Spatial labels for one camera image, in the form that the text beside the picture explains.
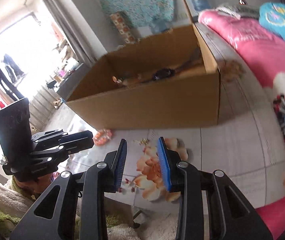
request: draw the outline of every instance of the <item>silver screw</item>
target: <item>silver screw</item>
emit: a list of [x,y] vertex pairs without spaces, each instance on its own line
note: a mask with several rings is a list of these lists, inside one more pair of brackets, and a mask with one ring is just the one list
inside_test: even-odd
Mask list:
[[97,168],[98,169],[103,169],[107,166],[107,163],[104,163],[104,162],[100,162],[100,163],[97,163]]
[[188,163],[187,162],[179,162],[178,166],[181,168],[186,168],[186,167],[188,167]]
[[70,176],[70,172],[69,172],[69,171],[63,171],[63,172],[61,173],[61,176],[62,176],[63,178],[68,178],[68,177]]
[[221,171],[221,170],[217,170],[217,171],[215,171],[215,175],[217,177],[223,177],[223,175],[225,175],[225,173],[223,173],[223,171]]

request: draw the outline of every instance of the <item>pink blanket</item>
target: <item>pink blanket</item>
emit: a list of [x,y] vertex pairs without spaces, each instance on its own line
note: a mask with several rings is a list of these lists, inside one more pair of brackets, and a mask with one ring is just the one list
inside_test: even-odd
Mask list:
[[[218,33],[247,63],[274,104],[285,139],[285,41],[254,19],[238,20],[206,10],[198,21]],[[285,197],[257,211],[277,239],[285,230]]]

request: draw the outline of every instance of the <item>open cardboard box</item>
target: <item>open cardboard box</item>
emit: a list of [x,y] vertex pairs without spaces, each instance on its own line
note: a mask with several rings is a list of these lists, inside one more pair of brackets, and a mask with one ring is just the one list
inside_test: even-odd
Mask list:
[[[200,46],[203,64],[168,79],[122,87],[112,76],[135,76],[181,65]],[[67,105],[96,129],[183,128],[218,121],[220,73],[195,25],[141,39],[100,58]]]

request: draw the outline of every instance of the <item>cardboard box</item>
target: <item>cardboard box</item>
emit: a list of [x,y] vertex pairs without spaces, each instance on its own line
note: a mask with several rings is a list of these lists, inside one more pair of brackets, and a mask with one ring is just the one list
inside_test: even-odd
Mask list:
[[[181,65],[200,46],[203,64],[168,79],[123,87],[112,76],[134,76]],[[100,58],[67,105],[96,129],[184,128],[218,121],[217,62],[194,25],[149,36]]]

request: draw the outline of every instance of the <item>gray curtain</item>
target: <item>gray curtain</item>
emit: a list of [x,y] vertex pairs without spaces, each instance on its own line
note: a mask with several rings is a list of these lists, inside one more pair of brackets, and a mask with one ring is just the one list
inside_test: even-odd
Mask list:
[[43,0],[43,2],[53,19],[64,32],[70,46],[78,57],[79,62],[91,67],[95,63],[96,58],[74,20],[70,17],[59,0]]

